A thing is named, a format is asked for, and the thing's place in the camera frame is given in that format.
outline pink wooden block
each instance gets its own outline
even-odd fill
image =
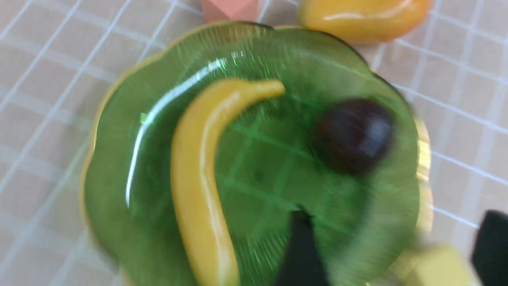
[[[258,19],[258,0],[203,0],[202,6],[203,17],[209,23]]]

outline dark purple fruit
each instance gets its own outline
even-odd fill
[[[393,117],[370,99],[353,99],[328,109],[316,126],[317,153],[336,171],[364,174],[386,155]]]

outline green glass plate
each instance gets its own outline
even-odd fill
[[[287,90],[248,109],[217,150],[217,186],[241,284],[272,284],[296,204],[316,216],[318,248],[334,285],[362,285],[386,271],[414,241],[426,181],[411,108],[339,39],[246,22],[190,33],[107,95],[82,185],[98,242],[137,286],[196,285],[171,201],[171,141],[190,101],[228,77],[277,78]],[[362,97],[393,113],[396,132],[379,167],[354,178],[327,169],[308,134],[330,104]]]

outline toy banana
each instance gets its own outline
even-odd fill
[[[178,122],[171,147],[171,192],[185,252],[201,286],[240,283],[215,182],[217,143],[246,107],[284,92],[278,80],[220,80],[206,88]]]

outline beige table surface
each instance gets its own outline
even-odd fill
[[[260,22],[296,23],[297,0]],[[359,47],[432,143],[432,241],[469,255],[482,213],[508,211],[508,1],[435,0],[394,43]],[[0,0],[0,285],[121,285],[78,212],[91,120],[127,68],[203,24],[199,0]]]

